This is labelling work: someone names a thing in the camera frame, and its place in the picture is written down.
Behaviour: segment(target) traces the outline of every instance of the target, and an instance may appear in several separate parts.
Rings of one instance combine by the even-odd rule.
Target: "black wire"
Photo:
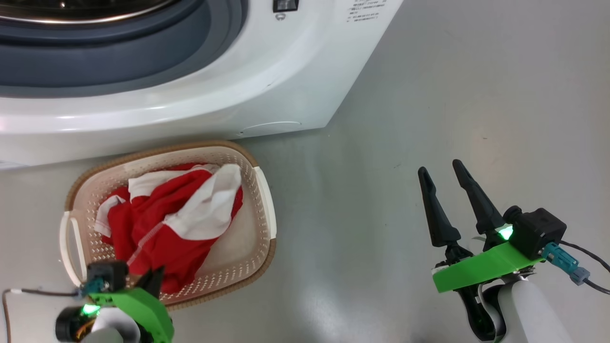
[[[584,281],[584,283],[586,283],[588,286],[595,289],[596,291],[600,291],[602,293],[610,295],[610,289],[605,289],[603,287],[600,287],[597,284],[591,282],[591,280],[589,280],[589,279],[584,279],[583,281]]]
[[[72,293],[46,292],[46,291],[39,291],[37,289],[25,289],[25,288],[17,289],[17,290],[21,291],[22,293],[45,295],[47,297],[75,297],[78,295],[78,292],[72,292]],[[4,310],[4,322],[6,323],[6,342],[10,343],[9,306],[6,303],[6,295],[8,293],[12,293],[12,290],[5,289],[2,292],[2,308]]]
[[[604,261],[601,257],[597,256],[596,254],[593,254],[591,251],[585,249],[585,248],[581,248],[579,246],[577,246],[576,244],[572,244],[572,243],[568,243],[564,240],[559,242],[560,244],[566,245],[570,248],[574,248],[576,250],[580,250],[583,253],[589,255],[589,257],[591,257],[592,259],[596,260],[597,262],[601,263],[601,265],[604,266],[604,268],[610,272],[610,264],[608,264],[606,261]]]
[[[25,288],[22,288],[21,291],[24,293],[30,293],[30,294],[46,295],[48,297],[75,297],[78,295],[78,292],[72,292],[72,293],[46,292],[46,291],[39,291],[38,289],[25,289]]]

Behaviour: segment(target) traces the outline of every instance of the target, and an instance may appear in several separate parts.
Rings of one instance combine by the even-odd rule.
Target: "front-loading washing machine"
[[[324,127],[402,0],[0,0],[0,168]]]

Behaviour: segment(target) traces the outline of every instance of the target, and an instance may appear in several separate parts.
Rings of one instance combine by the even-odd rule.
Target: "basket handle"
[[[87,277],[87,267],[85,266],[85,254],[82,249],[81,232],[78,230],[78,222],[76,218],[70,216],[70,211],[63,213],[62,221],[59,224],[59,252],[62,254],[62,262],[70,280],[75,286],[80,286],[83,279],[76,275],[74,264],[72,263],[72,256],[68,249],[68,219],[74,229],[74,237],[76,238],[76,250],[78,251],[79,263],[81,265],[81,275],[84,278]]]
[[[263,201],[263,208],[265,209],[265,215],[267,216],[267,228],[269,228],[269,234],[271,239],[274,239],[278,233],[278,226],[275,221],[275,208],[273,207],[273,198],[271,197],[271,190],[269,184],[260,167],[254,167],[256,172],[256,181],[259,184],[260,195]]]

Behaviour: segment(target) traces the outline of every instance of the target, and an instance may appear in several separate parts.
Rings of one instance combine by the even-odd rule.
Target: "green led light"
[[[498,231],[498,233],[504,240],[508,240],[512,236],[512,225],[503,228],[502,230]]]
[[[98,305],[85,304],[85,306],[82,307],[82,312],[83,312],[83,314],[86,314],[89,316],[90,314],[98,312],[100,308],[101,308],[101,306],[98,306]]]

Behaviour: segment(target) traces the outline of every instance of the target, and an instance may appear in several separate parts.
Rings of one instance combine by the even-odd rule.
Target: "laundry basket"
[[[63,264],[75,285],[87,278],[87,264],[113,259],[114,249],[93,230],[99,208],[129,178],[175,165],[199,162],[237,164],[242,168],[243,206],[231,226],[216,241],[193,283],[175,294],[161,294],[169,310],[184,308],[247,286],[269,267],[275,253],[276,222],[273,201],[256,160],[232,142],[203,142],[145,151],[108,162],[84,173],[72,186],[60,224],[59,245]],[[76,249],[68,248],[72,226]],[[78,258],[80,275],[73,258]]]

